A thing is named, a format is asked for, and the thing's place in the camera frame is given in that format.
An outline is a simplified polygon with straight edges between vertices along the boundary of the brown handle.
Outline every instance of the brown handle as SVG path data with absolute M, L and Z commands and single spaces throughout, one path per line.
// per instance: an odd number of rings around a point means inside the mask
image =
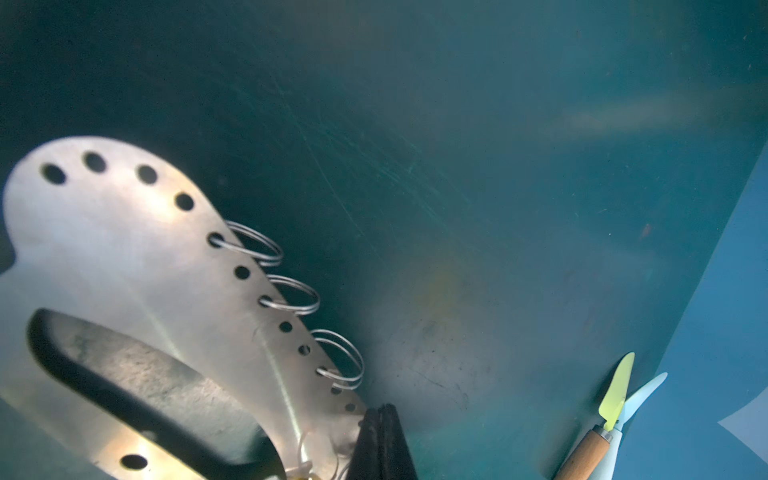
M 600 463 L 600 460 L 605 457 L 605 453 L 610 446 L 611 444 L 608 440 L 604 439 L 594 430 L 590 430 L 581 439 L 563 466 L 560 467 L 560 471 L 554 477 L 554 480 L 587 480 L 589 475 L 592 475 L 592 472 L 598 466 L 598 463 Z

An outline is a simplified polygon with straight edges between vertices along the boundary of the silver metal plate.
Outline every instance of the silver metal plate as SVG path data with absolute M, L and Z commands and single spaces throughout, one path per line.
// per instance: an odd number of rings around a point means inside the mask
M 91 152 L 104 158 L 103 172 L 87 167 Z M 65 181 L 48 180 L 47 165 Z M 140 180 L 141 165 L 157 181 Z M 191 197 L 191 210 L 179 208 L 179 194 Z M 15 248 L 13 267 L 0 276 L 6 402 L 116 478 L 201 478 L 36 363 L 28 325 L 35 312 L 52 310 L 132 337 L 215 382 L 258 421 L 288 478 L 342 471 L 365 406 L 353 392 L 332 394 L 332 381 L 315 373 L 333 363 L 298 317 L 259 304 L 262 295 L 283 300 L 260 268 L 207 242 L 218 232 L 241 245 L 180 171 L 119 141 L 65 138 L 16 165 L 3 208 Z M 247 279 L 233 273 L 239 266 Z M 147 467 L 126 469 L 120 460 L 130 454 Z

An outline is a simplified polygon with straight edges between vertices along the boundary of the round hole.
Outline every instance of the round hole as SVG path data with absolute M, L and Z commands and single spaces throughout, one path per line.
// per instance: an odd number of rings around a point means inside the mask
M 250 276 L 250 270 L 242 265 L 235 267 L 235 276 L 241 280 L 245 280 Z
M 104 161 L 104 158 L 101 157 L 99 154 L 95 154 L 92 151 L 89 151 L 85 154 L 83 157 L 83 162 L 85 163 L 85 166 L 88 167 L 88 169 L 92 172 L 95 172 L 97 174 L 100 174 L 104 172 L 104 170 L 107 170 L 107 162 Z
M 194 200 L 189 195 L 181 193 L 176 196 L 176 206 L 188 212 L 194 207 Z
M 43 165 L 41 172 L 43 177 L 54 185 L 61 185 L 67 180 L 64 171 L 53 164 Z
M 120 459 L 120 465 L 123 465 L 123 468 L 127 470 L 144 470 L 147 467 L 148 462 L 147 459 L 141 455 L 131 453 Z
M 147 185 L 152 185 L 157 181 L 157 172 L 149 165 L 141 165 L 136 169 L 136 176 Z
M 213 248 L 221 248 L 221 245 L 215 242 L 215 240 L 219 240 L 220 242 L 224 241 L 224 237 L 221 236 L 221 233 L 209 233 L 208 234 L 208 245 L 211 245 Z

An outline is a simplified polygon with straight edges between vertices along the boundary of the silver ring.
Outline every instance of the silver ring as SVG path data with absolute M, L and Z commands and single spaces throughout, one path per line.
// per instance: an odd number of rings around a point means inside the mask
M 310 313 L 315 313 L 317 309 L 320 308 L 320 295 L 313 289 L 311 286 L 307 285 L 306 283 L 300 282 L 299 280 L 295 280 L 293 278 L 290 278 L 288 276 L 282 276 L 282 275 L 267 275 L 266 278 L 272 282 L 273 285 L 285 285 L 285 286 L 291 286 L 295 288 L 296 290 L 301 290 L 304 293 L 308 293 L 312 296 L 312 298 L 315 299 L 313 303 L 310 305 L 288 305 L 286 303 L 278 303 L 271 299 L 267 300 L 264 297 L 259 299 L 259 303 L 261 303 L 264 306 L 268 306 L 274 309 L 278 310 L 284 310 L 286 312 L 293 312 L 296 315 L 309 315 Z
M 241 223 L 233 222 L 232 220 L 225 220 L 224 223 L 226 223 L 227 226 L 230 228 L 230 230 L 232 230 L 233 232 L 240 233 L 248 238 L 251 238 L 253 240 L 263 243 L 275 254 L 269 255 L 267 253 L 256 252 L 255 250 L 241 247 L 239 245 L 235 245 L 234 243 L 229 243 L 225 240 L 220 240 L 218 238 L 213 238 L 213 237 L 210 238 L 211 243 L 214 243 L 219 247 L 224 247 L 228 250 L 232 250 L 233 252 L 245 253 L 247 256 L 253 257 L 254 259 L 256 259 L 256 262 L 260 266 L 278 266 L 280 265 L 280 262 L 283 261 L 283 249 L 280 248 L 280 245 L 278 245 L 276 241 L 272 240 L 267 235 L 264 235 L 261 232 L 257 232 L 251 227 L 246 227 Z
M 317 372 L 318 375 L 322 375 L 326 377 L 327 379 L 332 380 L 339 380 L 340 382 L 344 382 L 344 384 L 334 382 L 333 386 L 337 389 L 341 390 L 354 390 L 357 387 L 360 386 L 362 383 L 362 376 L 366 373 L 366 362 L 362 359 L 362 355 L 360 354 L 360 351 L 350 342 L 347 338 L 344 336 L 341 336 L 340 334 L 333 332 L 332 330 L 326 330 L 326 329 L 315 329 L 310 330 L 310 333 L 315 338 L 315 341 L 318 343 L 325 343 L 328 345 L 333 345 L 337 349 L 344 352 L 350 360 L 355 364 L 355 366 L 360 369 L 360 372 L 355 376 L 341 376 L 337 375 L 333 372 L 330 372 L 328 369 L 324 369 L 323 367 L 317 367 L 315 369 L 315 372 Z M 335 336 L 337 339 L 344 342 L 346 345 L 349 346 L 349 348 L 352 349 L 352 351 L 357 355 L 355 357 L 348 349 L 346 349 L 343 345 L 340 345 L 338 342 L 334 342 L 331 339 L 327 339 L 321 336 L 316 336 L 316 333 L 320 333 L 323 335 L 329 335 L 329 336 Z

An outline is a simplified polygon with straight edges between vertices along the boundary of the green surface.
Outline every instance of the green surface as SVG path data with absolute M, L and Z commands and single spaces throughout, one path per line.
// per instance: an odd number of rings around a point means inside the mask
M 422 479 L 551 477 L 616 359 L 652 377 L 766 140 L 756 2 L 0 13 L 2 172 L 73 134 L 174 163 L 319 290 Z M 3 478 L 54 461 L 29 442 Z

